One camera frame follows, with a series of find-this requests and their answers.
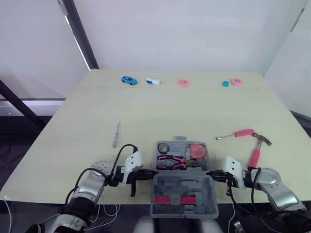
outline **gray tool case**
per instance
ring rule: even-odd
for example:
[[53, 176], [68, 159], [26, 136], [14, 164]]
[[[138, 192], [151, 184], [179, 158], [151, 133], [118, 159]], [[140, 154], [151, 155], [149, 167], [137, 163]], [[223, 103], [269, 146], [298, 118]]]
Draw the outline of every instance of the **gray tool case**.
[[[167, 144], [167, 153], [159, 152], [159, 145]], [[200, 144], [206, 149], [203, 159], [196, 159], [200, 167], [188, 167], [185, 170], [163, 170], [179, 164], [175, 160], [158, 160], [161, 156], [182, 156], [189, 160], [191, 144]], [[153, 179], [153, 194], [150, 215], [156, 218], [217, 218], [218, 205], [213, 179], [207, 175], [210, 171], [206, 144], [187, 142], [185, 137], [177, 141], [160, 141], [156, 150], [156, 167], [159, 172]]]

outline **hammer head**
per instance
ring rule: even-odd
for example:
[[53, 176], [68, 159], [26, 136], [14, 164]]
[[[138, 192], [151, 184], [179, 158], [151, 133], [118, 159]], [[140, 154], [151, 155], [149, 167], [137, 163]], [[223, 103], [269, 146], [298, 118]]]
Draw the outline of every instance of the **hammer head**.
[[253, 137], [257, 138], [261, 142], [267, 143], [268, 146], [272, 145], [272, 143], [264, 136], [258, 135], [257, 133], [253, 133]]

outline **pink pliers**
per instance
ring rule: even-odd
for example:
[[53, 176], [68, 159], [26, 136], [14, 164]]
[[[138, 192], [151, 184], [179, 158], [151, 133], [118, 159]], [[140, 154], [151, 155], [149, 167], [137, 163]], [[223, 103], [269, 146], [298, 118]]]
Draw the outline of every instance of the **pink pliers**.
[[178, 161], [179, 163], [173, 166], [161, 166], [157, 165], [156, 168], [158, 170], [186, 170], [188, 167], [199, 167], [200, 163], [194, 159], [185, 159], [182, 156], [174, 156], [174, 155], [160, 155], [157, 157], [158, 160], [164, 160], [164, 159], [169, 159], [169, 160], [175, 160]]

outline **toy car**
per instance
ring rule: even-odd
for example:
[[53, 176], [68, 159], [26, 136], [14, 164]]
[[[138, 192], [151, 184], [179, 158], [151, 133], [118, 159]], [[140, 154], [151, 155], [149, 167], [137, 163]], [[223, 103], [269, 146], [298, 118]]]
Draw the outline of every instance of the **toy car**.
[[137, 84], [137, 80], [136, 79], [133, 79], [132, 77], [130, 76], [124, 76], [121, 78], [121, 81], [123, 83], [128, 83], [130, 85], [136, 85]]

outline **pink ring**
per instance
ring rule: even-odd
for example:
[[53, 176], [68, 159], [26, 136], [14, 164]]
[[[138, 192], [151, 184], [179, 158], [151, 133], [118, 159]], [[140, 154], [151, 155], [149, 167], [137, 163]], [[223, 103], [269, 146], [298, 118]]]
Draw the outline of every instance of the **pink ring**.
[[183, 87], [189, 86], [189, 81], [187, 79], [180, 79], [178, 80], [178, 86], [183, 86]]

